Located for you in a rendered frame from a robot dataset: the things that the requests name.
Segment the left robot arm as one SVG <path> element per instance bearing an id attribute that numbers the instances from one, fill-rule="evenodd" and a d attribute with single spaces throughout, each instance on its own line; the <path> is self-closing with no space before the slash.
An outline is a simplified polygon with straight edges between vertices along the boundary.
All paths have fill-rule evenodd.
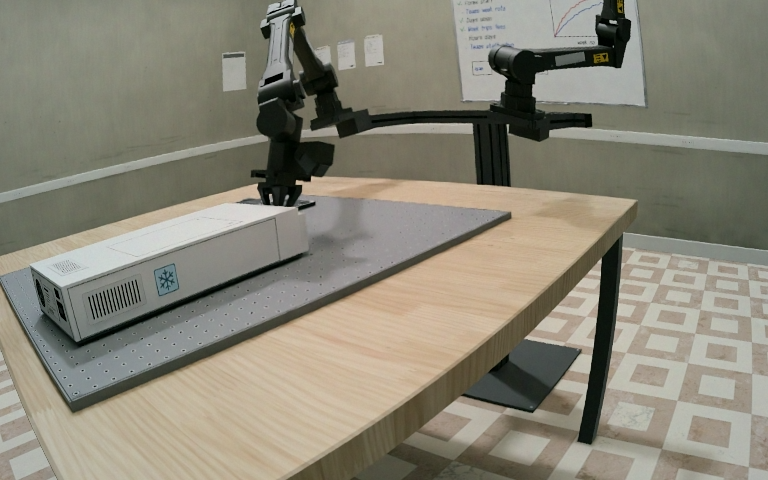
<path id="1" fill-rule="evenodd" d="M 544 110 L 536 109 L 536 97 L 532 96 L 536 73 L 597 66 L 621 68 L 626 42 L 631 36 L 631 20 L 625 17 L 624 0 L 603 0 L 602 12 L 595 18 L 595 33 L 596 46 L 542 49 L 494 46 L 488 54 L 489 66 L 507 79 L 500 102 L 491 103 L 489 110 L 535 121 L 545 117 Z"/>

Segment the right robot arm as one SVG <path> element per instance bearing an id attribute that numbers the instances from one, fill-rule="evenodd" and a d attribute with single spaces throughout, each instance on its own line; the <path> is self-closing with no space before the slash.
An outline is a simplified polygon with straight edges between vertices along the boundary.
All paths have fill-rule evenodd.
<path id="1" fill-rule="evenodd" d="M 339 87 L 333 66 L 330 62 L 323 64 L 310 45 L 302 27 L 306 25 L 302 7 L 298 7 L 297 0 L 280 3 L 269 5 L 266 19 L 260 26 L 265 40 L 270 38 L 270 41 L 266 69 L 259 81 L 260 113 L 256 125 L 270 142 L 292 141 L 272 143 L 269 169 L 322 178 L 333 164 L 335 145 L 320 141 L 300 142 L 303 118 L 293 111 L 305 107 L 305 93 L 318 96 L 314 99 L 318 118 L 310 120 L 311 125 L 353 110 L 352 107 L 343 109 L 333 89 Z M 301 81 L 296 80 L 293 73 L 293 50 L 304 70 L 299 72 Z"/>

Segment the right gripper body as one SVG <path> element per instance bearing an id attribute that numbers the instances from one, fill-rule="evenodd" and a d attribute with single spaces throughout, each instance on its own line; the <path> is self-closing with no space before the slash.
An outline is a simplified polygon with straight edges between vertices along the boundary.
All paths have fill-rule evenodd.
<path id="1" fill-rule="evenodd" d="M 311 182 L 311 176 L 308 174 L 302 174 L 302 173 L 295 173 L 295 172 L 288 172 L 288 171 L 281 171 L 281 170 L 273 170 L 269 169 L 270 167 L 270 159 L 271 159 L 271 151 L 272 151 L 272 143 L 280 143 L 280 142 L 289 142 L 292 141 L 272 141 L 270 142 L 269 146 L 269 154 L 268 154 L 268 162 L 267 162 L 267 170 L 251 170 L 251 178 L 265 178 L 266 182 L 258 182 L 258 185 L 273 185 L 273 186 L 285 186 L 285 187 L 296 187 L 296 188 L 303 188 L 303 185 L 296 184 L 297 181 L 303 181 L 303 182 Z"/>

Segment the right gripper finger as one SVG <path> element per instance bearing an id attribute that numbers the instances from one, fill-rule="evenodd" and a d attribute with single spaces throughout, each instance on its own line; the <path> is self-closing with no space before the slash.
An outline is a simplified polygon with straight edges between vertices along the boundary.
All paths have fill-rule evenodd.
<path id="1" fill-rule="evenodd" d="M 302 193 L 302 188 L 288 187 L 287 195 L 289 195 L 289 198 L 287 200 L 285 207 L 293 207 L 297 199 L 301 195 L 301 193 Z M 272 194 L 272 201 L 273 201 L 273 206 L 275 206 L 275 194 Z"/>
<path id="2" fill-rule="evenodd" d="M 285 186 L 272 186 L 272 185 L 258 185 L 257 187 L 258 193 L 260 195 L 260 198 L 262 200 L 263 205 L 271 205 L 269 194 L 275 194 L 275 206 L 283 206 L 287 192 L 288 187 Z"/>

